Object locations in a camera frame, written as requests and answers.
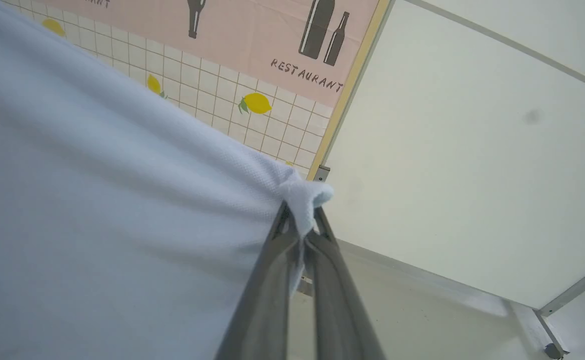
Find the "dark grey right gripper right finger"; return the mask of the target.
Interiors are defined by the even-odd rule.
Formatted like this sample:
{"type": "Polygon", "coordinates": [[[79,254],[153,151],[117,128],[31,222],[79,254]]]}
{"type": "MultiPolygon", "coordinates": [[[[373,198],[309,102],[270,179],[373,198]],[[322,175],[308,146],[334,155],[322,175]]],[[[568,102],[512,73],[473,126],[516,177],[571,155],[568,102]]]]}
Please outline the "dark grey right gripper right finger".
{"type": "Polygon", "coordinates": [[[304,260],[313,287],[318,360],[384,360],[386,355],[322,207],[317,230],[304,237],[304,260]]]}

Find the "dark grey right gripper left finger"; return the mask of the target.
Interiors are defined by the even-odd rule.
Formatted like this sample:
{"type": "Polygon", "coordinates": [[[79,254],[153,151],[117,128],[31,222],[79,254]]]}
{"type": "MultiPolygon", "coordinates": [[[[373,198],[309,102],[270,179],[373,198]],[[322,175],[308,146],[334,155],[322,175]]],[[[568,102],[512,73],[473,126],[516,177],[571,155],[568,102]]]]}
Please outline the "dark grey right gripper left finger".
{"type": "Polygon", "coordinates": [[[299,232],[292,211],[281,203],[254,264],[217,360],[285,360],[290,298],[299,278],[299,232]]]}

